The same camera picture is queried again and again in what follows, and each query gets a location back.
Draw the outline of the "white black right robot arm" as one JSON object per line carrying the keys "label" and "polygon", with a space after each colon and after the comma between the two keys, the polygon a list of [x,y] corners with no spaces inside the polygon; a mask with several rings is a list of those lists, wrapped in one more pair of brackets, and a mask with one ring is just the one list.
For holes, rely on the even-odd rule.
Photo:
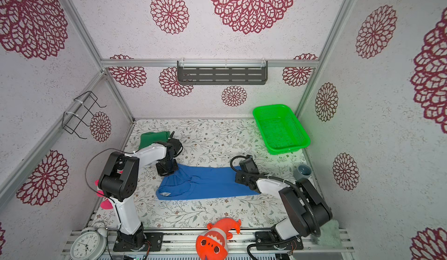
{"label": "white black right robot arm", "polygon": [[321,226],[333,219],[330,207],[308,179],[292,183],[279,177],[238,170],[236,183],[282,201],[287,217],[272,228],[280,240],[311,234],[320,237]]}

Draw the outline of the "blue tank top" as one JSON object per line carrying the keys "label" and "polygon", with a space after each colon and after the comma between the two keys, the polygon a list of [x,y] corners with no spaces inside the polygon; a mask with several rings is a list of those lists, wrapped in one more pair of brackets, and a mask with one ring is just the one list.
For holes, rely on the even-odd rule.
{"label": "blue tank top", "polygon": [[156,196],[159,200],[193,200],[256,196],[248,186],[235,182],[236,172],[230,167],[212,168],[179,165],[164,177]]}

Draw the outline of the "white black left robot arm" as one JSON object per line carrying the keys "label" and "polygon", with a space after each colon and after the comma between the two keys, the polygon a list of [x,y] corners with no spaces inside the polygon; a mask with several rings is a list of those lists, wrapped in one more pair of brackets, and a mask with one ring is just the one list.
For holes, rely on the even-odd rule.
{"label": "white black left robot arm", "polygon": [[120,227],[118,237],[134,247],[144,243],[144,227],[136,211],[134,193],[139,168],[155,164],[158,175],[169,176],[178,170],[176,157],[183,145],[176,139],[156,142],[133,153],[114,151],[104,166],[98,187],[114,206]]}

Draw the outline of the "green tank top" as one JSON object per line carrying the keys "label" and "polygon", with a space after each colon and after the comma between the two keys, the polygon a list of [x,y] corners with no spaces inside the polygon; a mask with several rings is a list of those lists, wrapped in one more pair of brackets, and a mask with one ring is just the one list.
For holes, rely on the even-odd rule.
{"label": "green tank top", "polygon": [[170,132],[146,132],[140,136],[140,145],[138,149],[149,147],[151,144],[157,142],[167,142]]}

